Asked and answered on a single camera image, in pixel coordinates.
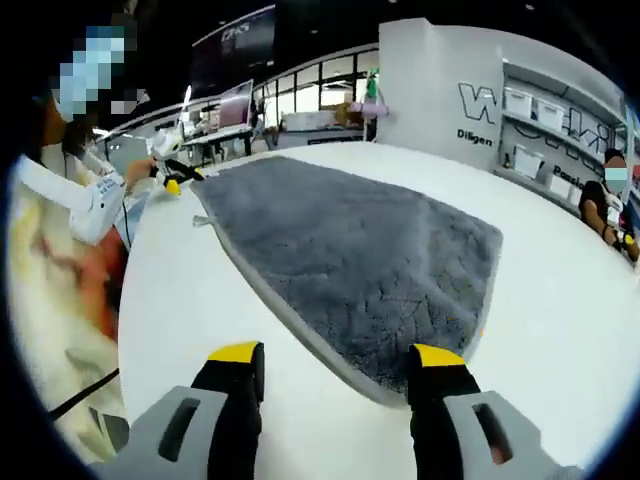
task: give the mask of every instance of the black ceiling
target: black ceiling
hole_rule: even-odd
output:
[[[220,22],[273,4],[265,0],[139,0],[136,86],[151,98],[134,116],[179,103],[189,84],[191,44]],[[277,0],[275,64],[256,81],[301,63],[349,47],[377,42],[378,25],[400,18],[426,17],[436,24],[470,25],[509,31],[559,47],[590,63],[609,76],[622,58],[625,34],[602,23],[602,11],[579,10],[578,2],[542,0]],[[607,2],[611,14],[619,8]],[[626,73],[634,65],[624,65]],[[622,70],[618,78],[621,83]],[[102,118],[103,128],[125,119]]]

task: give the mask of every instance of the face mask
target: face mask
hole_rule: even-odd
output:
[[[604,179],[607,187],[615,193],[622,193],[627,185],[627,169],[626,168],[606,168]]]
[[[98,91],[111,88],[113,65],[124,62],[124,38],[109,36],[113,32],[108,27],[90,33],[86,49],[74,51],[73,62],[60,65],[54,100],[67,123],[74,115],[87,113],[87,104],[98,100]]]

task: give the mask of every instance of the yellow robot part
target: yellow robot part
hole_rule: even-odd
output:
[[[218,362],[235,362],[235,363],[251,363],[253,352],[260,342],[238,343],[236,345],[227,345],[216,350],[207,360],[216,360]]]
[[[420,355],[423,367],[450,367],[464,365],[464,360],[459,355],[444,348],[431,347],[416,343],[413,345]]]
[[[167,184],[164,186],[164,188],[166,188],[167,192],[172,195],[180,195],[180,185],[178,185],[178,182],[174,179],[167,181]]]

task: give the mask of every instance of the shelf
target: shelf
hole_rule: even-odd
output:
[[[536,120],[523,117],[522,115],[518,115],[517,113],[513,113],[508,110],[503,110],[502,116],[503,118],[514,121],[516,123],[519,123],[520,125],[531,128],[533,130],[537,130],[545,135],[555,138],[565,145],[575,149],[585,159],[593,163],[598,169],[604,169],[603,161],[600,159],[600,157],[575,138],[571,138],[570,136],[565,135],[563,132],[559,132],[558,130],[555,130],[551,127],[547,127],[546,125]]]
[[[587,112],[595,115],[611,127],[627,124],[621,112],[616,111],[615,108],[610,107],[577,85],[567,83],[548,73],[510,63],[507,59],[503,59],[502,62],[504,72],[509,78],[530,83],[547,90],[578,107],[584,108]]]
[[[522,188],[526,188],[532,193],[540,195],[566,212],[569,212],[571,215],[580,218],[580,211],[577,206],[573,205],[569,200],[556,195],[547,187],[530,179],[529,177],[525,177],[514,170],[500,166],[495,167],[493,173],[500,178],[504,178],[505,180],[521,186]]]

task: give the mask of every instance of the white table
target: white table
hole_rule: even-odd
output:
[[[621,255],[552,203],[457,162],[360,142],[278,153],[424,192],[500,228],[470,369],[483,390],[538,425],[556,461],[594,459],[640,373],[640,286]],[[129,259],[119,331],[129,420],[172,386],[189,385],[212,350],[257,339],[266,352],[258,480],[415,478],[409,412],[370,402],[309,354],[246,284],[213,228],[192,226],[205,212],[184,190],[180,199],[153,194]]]

